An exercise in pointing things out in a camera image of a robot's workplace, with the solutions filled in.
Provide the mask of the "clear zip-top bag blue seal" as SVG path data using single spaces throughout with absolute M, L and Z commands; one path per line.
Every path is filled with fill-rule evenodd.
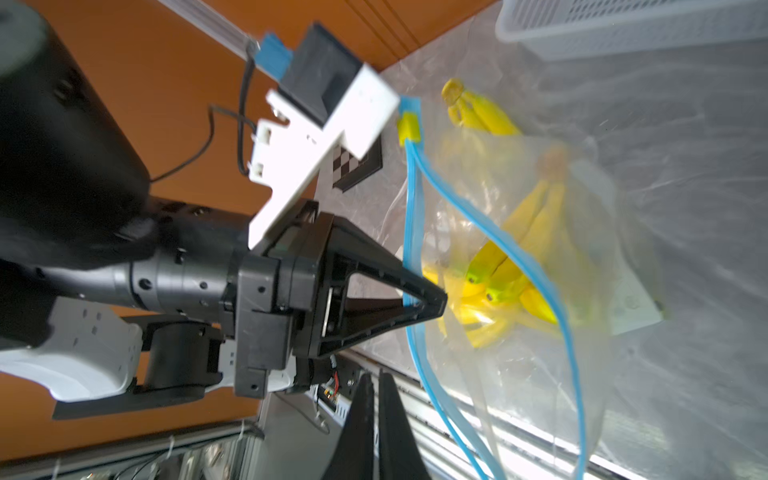
M 406 331 L 428 398 L 482 478 L 515 476 L 510 418 L 544 433 L 548 474 L 584 478 L 618 338 L 662 318 L 653 251 L 586 142 L 484 97 L 405 97 L 396 128 L 407 173 L 382 239 L 447 296 Z

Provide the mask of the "yellow banana bunch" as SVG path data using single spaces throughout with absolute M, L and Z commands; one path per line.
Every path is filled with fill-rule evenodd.
M 516 325 L 548 334 L 568 328 L 574 343 L 598 341 L 609 333 L 605 288 L 607 263 L 593 259 L 574 242 L 567 204 L 572 185 L 571 152 L 554 144 L 533 157 L 527 149 L 497 155 L 436 155 L 430 165 L 446 185 L 468 200 L 484 194 L 509 215 L 494 235 L 450 267 L 427 265 L 430 280 L 442 279 L 456 299 L 451 318 L 438 329 L 455 329 L 474 349 L 491 346 Z

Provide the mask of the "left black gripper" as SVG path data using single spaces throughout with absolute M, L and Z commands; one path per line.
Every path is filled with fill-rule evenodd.
M 234 314 L 233 390 L 240 397 L 303 393 L 332 376 L 331 362 L 319 357 L 437 319 L 447 306 L 443 289 L 349 220 L 320 213 L 314 200 L 291 207 L 252 249 L 240 234 L 232 273 L 226 299 Z M 355 276 L 395 296 L 355 297 Z

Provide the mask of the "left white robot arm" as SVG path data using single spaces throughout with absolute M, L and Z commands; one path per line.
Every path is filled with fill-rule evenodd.
M 337 150 L 362 157 L 400 100 L 320 24 L 295 50 L 266 36 L 274 120 L 240 172 L 253 216 L 154 197 L 153 178 L 37 11 L 1 5 L 1 369 L 73 420 L 261 399 L 331 374 L 318 363 L 440 317 L 446 293 L 304 190 Z

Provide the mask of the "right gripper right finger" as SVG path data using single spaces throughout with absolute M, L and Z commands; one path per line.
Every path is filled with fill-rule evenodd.
M 390 373 L 379 375 L 378 430 L 381 479 L 430 479 Z

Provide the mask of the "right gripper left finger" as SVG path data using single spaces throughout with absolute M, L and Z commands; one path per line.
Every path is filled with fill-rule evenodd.
M 371 480 L 374 477 L 374 387 L 363 374 L 323 480 Z

